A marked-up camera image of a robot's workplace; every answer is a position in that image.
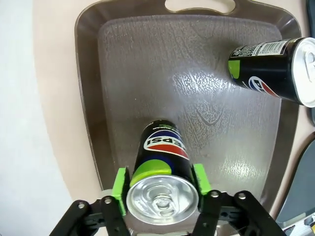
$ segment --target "bolt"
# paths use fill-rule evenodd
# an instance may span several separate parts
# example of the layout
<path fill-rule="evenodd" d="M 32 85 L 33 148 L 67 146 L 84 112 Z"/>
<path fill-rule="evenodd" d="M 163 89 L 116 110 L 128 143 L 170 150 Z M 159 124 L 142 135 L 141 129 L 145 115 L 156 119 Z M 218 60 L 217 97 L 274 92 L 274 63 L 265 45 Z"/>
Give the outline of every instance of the bolt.
<path fill-rule="evenodd" d="M 110 198 L 105 198 L 105 203 L 106 204 L 109 204 L 109 203 L 111 203 L 112 202 L 112 200 L 110 199 Z"/>
<path fill-rule="evenodd" d="M 219 196 L 219 193 L 217 191 L 213 191 L 211 192 L 210 196 L 213 198 L 217 198 Z"/>
<path fill-rule="evenodd" d="M 240 193 L 238 195 L 238 198 L 244 200 L 246 198 L 246 195 L 244 193 Z"/>
<path fill-rule="evenodd" d="M 84 203 L 79 203 L 79 205 L 78 205 L 78 207 L 79 207 L 80 209 L 82 209 L 84 206 L 85 206 Z"/>

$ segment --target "red white and blue logo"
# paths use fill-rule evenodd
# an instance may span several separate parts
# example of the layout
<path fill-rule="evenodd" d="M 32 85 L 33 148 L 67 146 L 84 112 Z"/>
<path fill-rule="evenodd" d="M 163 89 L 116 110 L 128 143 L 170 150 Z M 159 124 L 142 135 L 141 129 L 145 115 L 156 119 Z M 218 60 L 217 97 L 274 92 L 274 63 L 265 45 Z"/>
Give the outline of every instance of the red white and blue logo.
<path fill-rule="evenodd" d="M 143 148 L 149 151 L 170 153 L 189 160 L 181 137 L 171 130 L 159 130 L 151 134 Z"/>
<path fill-rule="evenodd" d="M 271 88 L 269 88 L 268 85 L 265 84 L 265 82 L 263 82 L 257 76 L 250 77 L 250 80 L 248 83 L 249 83 L 252 90 L 255 90 L 258 92 L 264 92 L 264 93 L 267 93 L 267 94 L 272 95 L 274 97 L 279 97 L 275 92 L 273 92 L 271 90 Z"/>

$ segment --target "can lid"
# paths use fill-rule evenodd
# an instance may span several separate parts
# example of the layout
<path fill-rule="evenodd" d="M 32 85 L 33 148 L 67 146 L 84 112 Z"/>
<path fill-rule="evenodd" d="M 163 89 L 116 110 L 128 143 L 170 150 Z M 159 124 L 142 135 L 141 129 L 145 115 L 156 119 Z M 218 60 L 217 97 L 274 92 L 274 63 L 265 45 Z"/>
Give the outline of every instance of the can lid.
<path fill-rule="evenodd" d="M 301 40 L 293 54 L 292 78 L 297 96 L 307 107 L 315 107 L 315 39 Z"/>
<path fill-rule="evenodd" d="M 126 203 L 128 211 L 145 223 L 171 225 L 194 213 L 198 193 L 189 181 L 178 176 L 150 176 L 130 188 Z"/>

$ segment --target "black can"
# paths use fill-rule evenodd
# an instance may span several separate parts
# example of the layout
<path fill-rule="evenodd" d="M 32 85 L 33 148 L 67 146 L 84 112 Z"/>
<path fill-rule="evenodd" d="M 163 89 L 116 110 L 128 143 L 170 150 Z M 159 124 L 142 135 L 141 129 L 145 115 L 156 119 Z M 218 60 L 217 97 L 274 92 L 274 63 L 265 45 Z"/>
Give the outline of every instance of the black can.
<path fill-rule="evenodd" d="M 315 39 L 296 38 L 239 47 L 228 61 L 234 82 L 243 87 L 315 106 Z"/>
<path fill-rule="evenodd" d="M 144 129 L 126 203 L 133 216 L 155 225 L 178 223 L 196 210 L 190 161 L 174 123 L 156 120 Z"/>

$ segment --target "soda can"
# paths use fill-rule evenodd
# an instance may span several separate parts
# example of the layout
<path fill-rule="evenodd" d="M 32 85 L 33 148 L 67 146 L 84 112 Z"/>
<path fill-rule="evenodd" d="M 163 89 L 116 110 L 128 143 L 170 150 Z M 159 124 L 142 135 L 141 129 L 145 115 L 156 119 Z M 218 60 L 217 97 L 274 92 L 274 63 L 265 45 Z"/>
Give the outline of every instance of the soda can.
<path fill-rule="evenodd" d="M 296 38 L 235 49 L 234 82 L 247 89 L 315 107 L 315 39 Z"/>
<path fill-rule="evenodd" d="M 143 131 L 126 204 L 137 219 L 170 225 L 198 205 L 190 161 L 176 125 L 156 120 Z"/>

